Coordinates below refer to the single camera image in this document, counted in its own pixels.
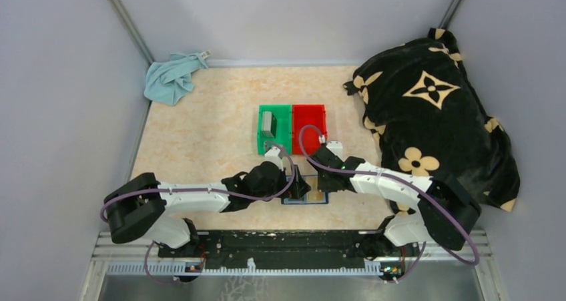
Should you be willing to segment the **navy blue card holder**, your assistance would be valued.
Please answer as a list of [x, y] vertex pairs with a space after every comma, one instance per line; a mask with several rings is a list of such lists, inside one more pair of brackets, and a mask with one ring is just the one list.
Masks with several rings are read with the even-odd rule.
[[303, 176], [303, 180], [310, 186], [311, 190], [299, 199], [282, 198], [281, 204], [293, 205], [322, 205], [329, 203], [329, 193], [318, 190], [318, 176], [311, 174]]

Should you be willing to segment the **gold VIP card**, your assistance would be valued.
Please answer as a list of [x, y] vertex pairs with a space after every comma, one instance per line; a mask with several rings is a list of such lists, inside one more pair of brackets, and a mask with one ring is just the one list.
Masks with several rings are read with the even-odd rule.
[[318, 178], [309, 177], [306, 183], [310, 186], [310, 191], [306, 194], [306, 201], [313, 204], [323, 202], [324, 194], [318, 189]]

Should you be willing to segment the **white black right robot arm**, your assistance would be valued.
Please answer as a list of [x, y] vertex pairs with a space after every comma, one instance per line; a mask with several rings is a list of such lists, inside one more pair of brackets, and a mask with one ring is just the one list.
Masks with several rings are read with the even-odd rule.
[[455, 177], [413, 176], [353, 156], [341, 160], [335, 153], [341, 147], [337, 141], [324, 143], [307, 158], [322, 176], [323, 191], [378, 195], [414, 210], [408, 216], [391, 216], [380, 225], [376, 248], [381, 254], [392, 256], [413, 242], [433, 241], [452, 251], [464, 247], [481, 208]]

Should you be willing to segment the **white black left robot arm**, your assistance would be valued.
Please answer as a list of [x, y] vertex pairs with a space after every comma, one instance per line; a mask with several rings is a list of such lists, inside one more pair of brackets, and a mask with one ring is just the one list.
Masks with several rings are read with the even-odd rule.
[[142, 173], [105, 197], [100, 217], [115, 244], [145, 238], [190, 257], [198, 252], [200, 239], [193, 222], [179, 214], [237, 212], [254, 202], [299, 200], [310, 190], [286, 148], [269, 142], [259, 165], [218, 182], [172, 184]]

